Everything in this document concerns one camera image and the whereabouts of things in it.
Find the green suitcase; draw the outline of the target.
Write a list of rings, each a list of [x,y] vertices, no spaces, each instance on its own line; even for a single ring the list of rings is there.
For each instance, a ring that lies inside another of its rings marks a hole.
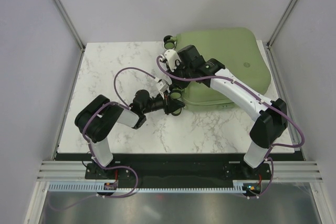
[[[214,58],[224,64],[241,82],[260,94],[266,94],[270,71],[260,53],[255,35],[247,28],[195,30],[176,35],[175,50],[194,45],[203,58]],[[223,109],[234,103],[206,85],[191,82],[182,90],[182,101],[190,111]]]

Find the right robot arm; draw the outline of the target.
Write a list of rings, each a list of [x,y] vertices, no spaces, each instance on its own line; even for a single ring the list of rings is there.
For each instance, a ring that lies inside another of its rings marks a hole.
[[[240,172],[245,178],[254,178],[267,158],[271,145],[288,127],[285,101],[269,99],[253,90],[217,59],[205,60],[193,45],[179,51],[168,49],[163,56],[168,73],[179,86],[187,86],[192,81],[202,83],[229,98],[253,120],[249,132],[251,143]]]

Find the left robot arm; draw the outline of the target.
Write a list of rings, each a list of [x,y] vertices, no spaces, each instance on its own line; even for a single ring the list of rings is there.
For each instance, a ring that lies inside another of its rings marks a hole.
[[[75,126],[87,141],[93,164],[103,178],[111,178],[115,173],[112,163],[108,135],[115,124],[123,124],[139,129],[146,122],[146,114],[162,110],[166,115],[178,116],[185,103],[181,93],[164,91],[155,97],[146,90],[136,92],[129,106],[110,101],[103,95],[97,96],[75,118]]]

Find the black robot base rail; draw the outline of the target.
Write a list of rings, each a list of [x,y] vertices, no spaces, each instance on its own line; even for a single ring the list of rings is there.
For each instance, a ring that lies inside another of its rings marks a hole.
[[[120,189],[229,188],[235,180],[265,182],[271,168],[251,168],[242,154],[115,154],[107,169],[89,163],[85,178],[116,179]]]

